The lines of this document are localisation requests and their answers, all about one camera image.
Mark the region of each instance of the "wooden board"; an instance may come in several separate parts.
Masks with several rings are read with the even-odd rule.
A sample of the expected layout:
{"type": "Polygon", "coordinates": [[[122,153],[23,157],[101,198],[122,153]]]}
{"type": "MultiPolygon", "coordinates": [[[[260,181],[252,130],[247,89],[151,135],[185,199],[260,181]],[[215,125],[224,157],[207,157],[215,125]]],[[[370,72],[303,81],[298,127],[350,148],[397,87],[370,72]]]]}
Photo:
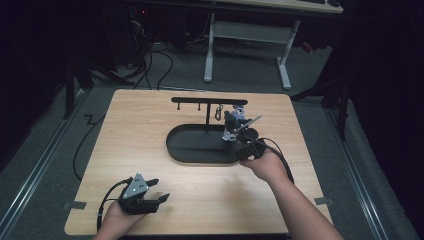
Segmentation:
{"type": "MultiPolygon", "coordinates": [[[[169,131],[180,124],[205,123],[206,106],[177,104],[172,97],[246,99],[246,117],[262,118],[251,127],[281,147],[297,187],[314,203],[322,191],[290,98],[282,94],[118,90],[78,190],[65,231],[96,233],[97,211],[106,192],[117,182],[140,172],[146,180],[160,179],[146,199],[171,193],[155,214],[148,215],[130,235],[286,233],[274,195],[250,169],[231,165],[181,164],[166,148],[169,131]]],[[[224,124],[214,119],[211,124],[224,124]]],[[[224,110],[233,110],[224,106],[224,110]]],[[[118,197],[122,188],[111,198],[118,197]]],[[[331,221],[326,206],[318,209],[331,221]]]]}

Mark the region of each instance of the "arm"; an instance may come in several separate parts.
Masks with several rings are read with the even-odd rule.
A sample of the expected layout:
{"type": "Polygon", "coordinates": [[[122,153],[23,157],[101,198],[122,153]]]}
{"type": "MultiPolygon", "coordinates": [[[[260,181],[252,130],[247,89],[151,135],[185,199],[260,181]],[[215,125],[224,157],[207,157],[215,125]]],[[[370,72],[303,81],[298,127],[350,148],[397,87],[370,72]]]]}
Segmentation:
{"type": "Polygon", "coordinates": [[[270,186],[293,239],[343,239],[334,226],[288,179],[280,158],[270,150],[256,160],[240,164],[270,186]]]}
{"type": "Polygon", "coordinates": [[[128,215],[124,213],[118,202],[114,201],[108,208],[103,224],[94,240],[116,240],[124,236],[138,221],[147,214],[128,215]]]}

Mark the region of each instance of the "human hand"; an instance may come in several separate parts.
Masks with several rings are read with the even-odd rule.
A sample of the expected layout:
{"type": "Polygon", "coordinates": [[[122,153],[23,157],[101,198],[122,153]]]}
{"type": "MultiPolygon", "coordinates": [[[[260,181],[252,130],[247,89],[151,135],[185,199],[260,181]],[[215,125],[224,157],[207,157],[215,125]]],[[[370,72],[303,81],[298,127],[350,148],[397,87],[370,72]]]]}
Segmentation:
{"type": "Polygon", "coordinates": [[[138,221],[147,214],[129,215],[122,211],[117,201],[110,204],[102,226],[94,239],[118,239],[124,236],[138,221]]]}
{"type": "Polygon", "coordinates": [[[261,158],[255,160],[240,160],[240,165],[252,169],[255,175],[267,182],[289,180],[287,170],[281,159],[269,149],[265,149],[261,158]]]}

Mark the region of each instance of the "desk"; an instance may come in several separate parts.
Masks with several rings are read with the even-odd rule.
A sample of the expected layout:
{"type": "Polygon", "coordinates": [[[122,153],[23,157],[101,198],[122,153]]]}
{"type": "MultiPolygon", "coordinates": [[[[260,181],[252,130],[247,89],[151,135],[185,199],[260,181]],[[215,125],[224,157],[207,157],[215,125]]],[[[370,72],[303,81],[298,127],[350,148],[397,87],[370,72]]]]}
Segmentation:
{"type": "MultiPolygon", "coordinates": [[[[323,197],[290,98],[282,94],[118,90],[99,133],[65,232],[96,233],[97,211],[115,183],[141,172],[146,180],[158,178],[146,199],[171,193],[155,214],[134,226],[129,235],[287,233],[274,195],[250,169],[231,165],[181,164],[166,148],[169,131],[180,124],[204,123],[206,106],[177,104],[172,97],[246,99],[246,117],[255,122],[260,137],[281,147],[297,187],[314,203],[323,197]]],[[[217,122],[214,117],[211,124],[217,122]]],[[[118,197],[116,189],[110,198],[118,197]]],[[[326,205],[317,206],[331,221],[326,205]]]]}
{"type": "MultiPolygon", "coordinates": [[[[330,4],[310,3],[297,0],[216,0],[215,2],[246,4],[252,6],[283,8],[297,11],[312,11],[320,13],[337,13],[343,12],[341,7],[332,7],[330,4]]],[[[287,57],[296,37],[297,29],[300,21],[295,20],[293,26],[290,27],[271,27],[255,24],[232,23],[227,21],[215,21],[215,14],[211,14],[209,27],[209,46],[206,55],[205,64],[205,82],[212,81],[213,72],[213,43],[216,37],[243,39],[251,41],[271,42],[285,44],[285,48],[281,57],[277,58],[277,66],[280,72],[281,81],[285,90],[291,89],[289,76],[286,69],[287,57]]]]}

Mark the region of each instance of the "black tape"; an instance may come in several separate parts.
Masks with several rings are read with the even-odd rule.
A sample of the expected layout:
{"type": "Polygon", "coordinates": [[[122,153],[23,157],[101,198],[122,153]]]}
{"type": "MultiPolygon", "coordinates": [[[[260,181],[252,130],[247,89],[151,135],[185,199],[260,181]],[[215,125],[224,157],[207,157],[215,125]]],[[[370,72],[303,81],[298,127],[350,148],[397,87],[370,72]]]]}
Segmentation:
{"type": "Polygon", "coordinates": [[[87,203],[85,202],[77,202],[77,201],[66,201],[65,204],[63,204],[63,209],[70,210],[70,209],[84,209],[87,203]]]}
{"type": "Polygon", "coordinates": [[[322,204],[326,204],[327,206],[334,205],[334,201],[332,198],[322,197],[322,198],[315,198],[314,200],[316,205],[322,205],[322,204]]]}

